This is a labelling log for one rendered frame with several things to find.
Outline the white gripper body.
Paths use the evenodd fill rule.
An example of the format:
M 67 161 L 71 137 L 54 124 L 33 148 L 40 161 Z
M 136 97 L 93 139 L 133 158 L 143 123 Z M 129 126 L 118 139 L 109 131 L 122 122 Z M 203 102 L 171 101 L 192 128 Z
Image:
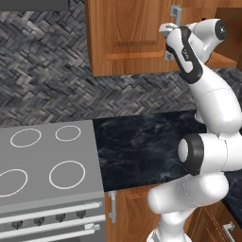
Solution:
M 180 27 L 174 23 L 161 24 L 159 27 L 159 34 L 167 38 L 171 32 L 178 32 Z

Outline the grey range hood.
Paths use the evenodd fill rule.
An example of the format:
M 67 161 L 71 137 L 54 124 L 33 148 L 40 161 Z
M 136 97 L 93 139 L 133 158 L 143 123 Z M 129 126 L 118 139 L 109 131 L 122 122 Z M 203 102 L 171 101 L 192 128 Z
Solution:
M 69 10 L 70 0 L 0 0 L 0 11 Z

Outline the grey hob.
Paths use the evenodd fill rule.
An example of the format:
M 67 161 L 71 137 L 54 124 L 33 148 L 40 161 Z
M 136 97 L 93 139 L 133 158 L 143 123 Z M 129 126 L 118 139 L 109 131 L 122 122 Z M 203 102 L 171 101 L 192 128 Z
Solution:
M 0 129 L 0 206 L 103 195 L 91 120 Z

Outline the wooden base cupboard door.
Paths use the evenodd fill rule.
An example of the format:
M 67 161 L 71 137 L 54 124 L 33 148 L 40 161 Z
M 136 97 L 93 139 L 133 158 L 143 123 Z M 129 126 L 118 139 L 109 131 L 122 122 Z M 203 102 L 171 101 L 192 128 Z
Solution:
M 107 242 L 147 242 L 159 221 L 147 206 L 147 193 L 153 187 L 155 184 L 117 190 L 115 223 L 109 217 L 111 198 L 105 193 Z

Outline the wooden corner base cupboard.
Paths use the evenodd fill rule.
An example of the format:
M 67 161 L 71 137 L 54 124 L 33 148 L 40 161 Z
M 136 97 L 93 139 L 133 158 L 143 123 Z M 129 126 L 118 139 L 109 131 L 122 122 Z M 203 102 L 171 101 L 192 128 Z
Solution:
M 231 242 L 222 229 L 232 223 L 229 231 L 235 242 L 242 242 L 242 229 L 222 201 L 213 205 L 199 207 L 187 218 L 184 231 L 192 242 Z

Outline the grey oven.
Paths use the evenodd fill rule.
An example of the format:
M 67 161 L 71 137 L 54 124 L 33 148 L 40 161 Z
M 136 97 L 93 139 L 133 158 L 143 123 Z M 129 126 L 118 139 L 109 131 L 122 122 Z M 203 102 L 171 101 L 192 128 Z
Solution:
M 78 218 L 76 212 L 83 210 L 86 210 L 86 216 L 84 218 Z M 65 220 L 63 222 L 58 222 L 55 219 L 55 215 L 60 214 L 65 214 Z M 34 219 L 38 217 L 44 218 L 44 223 L 41 226 L 37 226 L 34 223 Z M 11 227 L 11 223 L 15 221 L 23 222 L 23 226 L 18 230 Z M 106 233 L 104 199 L 88 200 L 60 208 L 25 213 L 22 215 L 0 217 L 0 242 L 17 242 L 17 239 L 23 235 L 56 231 L 91 223 L 99 224 L 99 231 Z

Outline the wooden wall cupboard door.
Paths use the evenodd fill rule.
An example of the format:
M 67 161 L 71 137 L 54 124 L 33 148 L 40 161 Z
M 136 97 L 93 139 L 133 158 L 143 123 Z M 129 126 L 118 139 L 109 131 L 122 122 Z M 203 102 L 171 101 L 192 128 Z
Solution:
M 213 18 L 213 0 L 85 0 L 89 60 L 93 75 L 123 76 L 172 72 L 173 60 L 164 58 L 165 38 L 159 27 L 175 20 L 181 7 L 183 25 Z

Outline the wooden corner wall cupboard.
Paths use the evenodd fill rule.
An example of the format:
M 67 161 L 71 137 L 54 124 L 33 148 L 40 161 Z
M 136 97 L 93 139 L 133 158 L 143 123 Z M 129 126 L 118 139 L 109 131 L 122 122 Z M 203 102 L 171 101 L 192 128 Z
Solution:
M 212 68 L 237 68 L 242 71 L 242 8 L 218 8 L 216 18 L 225 22 L 228 34 L 207 64 Z

